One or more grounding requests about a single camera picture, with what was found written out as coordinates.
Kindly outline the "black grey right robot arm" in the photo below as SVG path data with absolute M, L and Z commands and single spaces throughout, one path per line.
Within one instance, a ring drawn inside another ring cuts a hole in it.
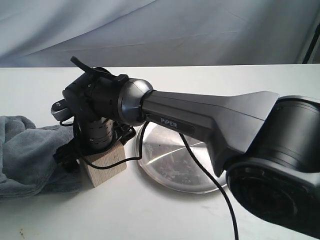
M 143 79 L 113 75 L 76 57 L 83 74 L 62 92 L 51 114 L 73 139 L 54 160 L 72 170 L 77 159 L 125 144 L 135 127 L 155 123 L 205 143 L 215 181 L 256 217 L 304 235 L 320 236 L 320 102 L 258 91 L 235 96 L 154 90 Z

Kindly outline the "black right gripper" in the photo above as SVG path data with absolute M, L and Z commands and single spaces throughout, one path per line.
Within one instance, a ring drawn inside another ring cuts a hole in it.
M 107 166 L 98 166 L 89 161 L 89 157 L 104 154 L 117 143 L 123 146 L 136 136 L 136 130 L 127 124 L 118 122 L 89 122 L 71 124 L 73 138 L 66 144 L 57 148 L 53 159 L 57 165 L 63 166 L 67 172 L 76 167 L 76 160 L 83 160 L 88 166 L 97 170 L 108 170 L 134 161 L 136 157 L 126 158 Z

